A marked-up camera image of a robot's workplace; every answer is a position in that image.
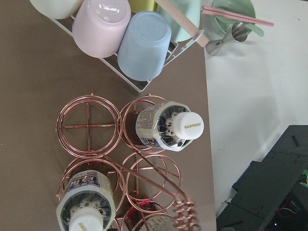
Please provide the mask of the copper wire bottle basket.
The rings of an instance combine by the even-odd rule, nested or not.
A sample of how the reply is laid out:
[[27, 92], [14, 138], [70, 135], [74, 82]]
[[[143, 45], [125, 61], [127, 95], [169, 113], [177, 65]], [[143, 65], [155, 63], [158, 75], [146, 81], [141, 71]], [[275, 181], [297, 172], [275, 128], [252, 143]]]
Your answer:
[[[57, 119], [56, 132], [62, 147], [70, 153], [74, 160], [64, 171], [58, 190], [59, 202], [64, 196], [69, 180], [77, 173], [86, 170], [96, 170], [108, 177], [111, 183], [115, 204], [115, 218], [107, 231], [121, 231], [123, 216], [129, 195], [144, 195], [153, 198], [162, 206], [167, 206], [167, 212], [174, 215], [173, 201], [193, 203], [191, 197], [181, 188], [182, 178], [175, 161], [166, 156], [165, 149], [138, 146], [132, 144], [126, 134], [125, 120], [127, 113], [141, 111], [151, 105], [168, 102], [154, 95], [140, 97], [118, 110], [110, 101], [95, 95], [86, 95], [70, 101], [60, 112]], [[113, 129], [110, 140], [101, 148], [92, 149], [88, 146], [82, 150], [73, 145], [65, 136], [65, 130], [84, 128], [87, 137], [96, 127], [90, 120], [82, 125], [68, 125], [68, 114], [77, 107], [101, 106], [103, 111], [99, 118], [110, 118]]]

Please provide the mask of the tea bottle white cap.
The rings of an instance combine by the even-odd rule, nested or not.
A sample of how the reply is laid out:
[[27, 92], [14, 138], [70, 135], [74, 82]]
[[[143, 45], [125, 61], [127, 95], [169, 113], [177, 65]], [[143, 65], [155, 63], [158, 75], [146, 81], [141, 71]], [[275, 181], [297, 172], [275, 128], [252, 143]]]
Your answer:
[[111, 183], [96, 170], [75, 174], [56, 209], [62, 231], [106, 231], [115, 213]]
[[204, 131], [201, 116], [177, 102], [127, 113], [125, 130], [132, 144], [179, 152]]

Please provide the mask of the light blue plastic cup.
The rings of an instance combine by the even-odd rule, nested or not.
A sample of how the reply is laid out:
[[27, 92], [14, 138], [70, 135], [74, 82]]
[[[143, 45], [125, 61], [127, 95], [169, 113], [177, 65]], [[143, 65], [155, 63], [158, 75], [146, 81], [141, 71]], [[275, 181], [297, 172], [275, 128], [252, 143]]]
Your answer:
[[126, 29], [117, 62], [121, 71], [136, 81], [150, 81], [162, 71], [171, 28], [156, 12], [135, 14]]

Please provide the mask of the pink plastic cup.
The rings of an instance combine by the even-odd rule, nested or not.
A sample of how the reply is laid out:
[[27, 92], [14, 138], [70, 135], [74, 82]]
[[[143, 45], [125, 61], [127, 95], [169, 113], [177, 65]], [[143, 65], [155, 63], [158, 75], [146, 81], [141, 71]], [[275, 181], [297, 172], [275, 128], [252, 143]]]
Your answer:
[[118, 50], [130, 21], [127, 0], [85, 0], [72, 25], [75, 44], [87, 55], [106, 58]]

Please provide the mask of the yellow plastic cup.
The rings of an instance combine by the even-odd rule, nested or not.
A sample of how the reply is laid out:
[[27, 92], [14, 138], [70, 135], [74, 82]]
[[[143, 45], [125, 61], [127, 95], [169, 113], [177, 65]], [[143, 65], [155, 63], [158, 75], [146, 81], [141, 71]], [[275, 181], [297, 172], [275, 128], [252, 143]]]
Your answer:
[[128, 0], [128, 2], [133, 13], [154, 11], [156, 8], [156, 2], [154, 0]]

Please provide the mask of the green plastic cup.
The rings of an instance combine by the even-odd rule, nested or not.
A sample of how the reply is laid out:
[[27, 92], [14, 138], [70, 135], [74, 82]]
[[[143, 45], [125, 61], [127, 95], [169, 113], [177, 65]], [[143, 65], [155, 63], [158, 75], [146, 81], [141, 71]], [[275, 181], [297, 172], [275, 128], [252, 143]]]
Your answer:
[[158, 0], [157, 4], [157, 12], [170, 25], [170, 41], [186, 41], [198, 33], [201, 15], [199, 0]]

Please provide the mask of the steel cocktail jigger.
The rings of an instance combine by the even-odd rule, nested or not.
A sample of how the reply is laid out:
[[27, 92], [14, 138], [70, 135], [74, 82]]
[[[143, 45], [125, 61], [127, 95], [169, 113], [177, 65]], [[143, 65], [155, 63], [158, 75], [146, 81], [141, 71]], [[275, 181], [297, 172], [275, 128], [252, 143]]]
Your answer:
[[209, 55], [216, 55], [221, 48], [230, 43], [244, 42], [248, 37], [248, 30], [242, 22], [237, 22], [232, 25], [228, 33], [219, 40], [209, 41], [205, 46], [205, 51]]

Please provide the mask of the pink chopsticks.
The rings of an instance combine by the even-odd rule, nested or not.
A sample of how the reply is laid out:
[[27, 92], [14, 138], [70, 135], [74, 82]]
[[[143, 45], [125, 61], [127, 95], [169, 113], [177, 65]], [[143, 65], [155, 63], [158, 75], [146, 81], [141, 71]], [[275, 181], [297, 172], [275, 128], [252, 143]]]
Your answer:
[[272, 22], [268, 22], [268, 21], [256, 19], [254, 17], [250, 17], [250, 16], [238, 14], [238, 13], [233, 13], [233, 12], [229, 12], [226, 10], [208, 7], [208, 6], [202, 6], [201, 13], [212, 15], [212, 16], [224, 17], [224, 18], [233, 19], [233, 20], [238, 20], [238, 21], [243, 21], [243, 22], [248, 22], [248, 23], [261, 24], [265, 26], [274, 26], [274, 23]]

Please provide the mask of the green bowl with utensils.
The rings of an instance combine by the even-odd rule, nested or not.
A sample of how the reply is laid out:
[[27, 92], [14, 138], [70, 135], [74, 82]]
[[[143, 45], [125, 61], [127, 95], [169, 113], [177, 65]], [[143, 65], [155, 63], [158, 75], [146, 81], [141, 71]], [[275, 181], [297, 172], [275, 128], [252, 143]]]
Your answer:
[[217, 35], [225, 35], [235, 23], [242, 22], [248, 33], [254, 32], [260, 37], [264, 36], [261, 28], [239, 17], [241, 15], [256, 18], [256, 12], [250, 0], [214, 0], [211, 6], [202, 6], [202, 10], [209, 13], [206, 19], [211, 30]]

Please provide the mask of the white plastic cup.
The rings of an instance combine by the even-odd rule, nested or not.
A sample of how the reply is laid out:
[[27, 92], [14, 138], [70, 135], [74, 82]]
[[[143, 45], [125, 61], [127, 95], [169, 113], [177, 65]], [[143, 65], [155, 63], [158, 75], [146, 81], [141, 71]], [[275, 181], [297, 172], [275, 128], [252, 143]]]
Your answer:
[[52, 19], [70, 17], [82, 4], [82, 0], [30, 0], [41, 14]]

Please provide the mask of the black equipment case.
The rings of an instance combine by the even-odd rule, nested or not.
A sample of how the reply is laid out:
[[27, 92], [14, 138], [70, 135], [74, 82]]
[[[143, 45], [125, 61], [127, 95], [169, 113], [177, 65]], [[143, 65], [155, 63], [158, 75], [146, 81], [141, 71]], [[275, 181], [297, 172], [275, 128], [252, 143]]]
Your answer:
[[236, 194], [216, 219], [217, 230], [306, 231], [308, 127], [290, 125], [232, 187]]

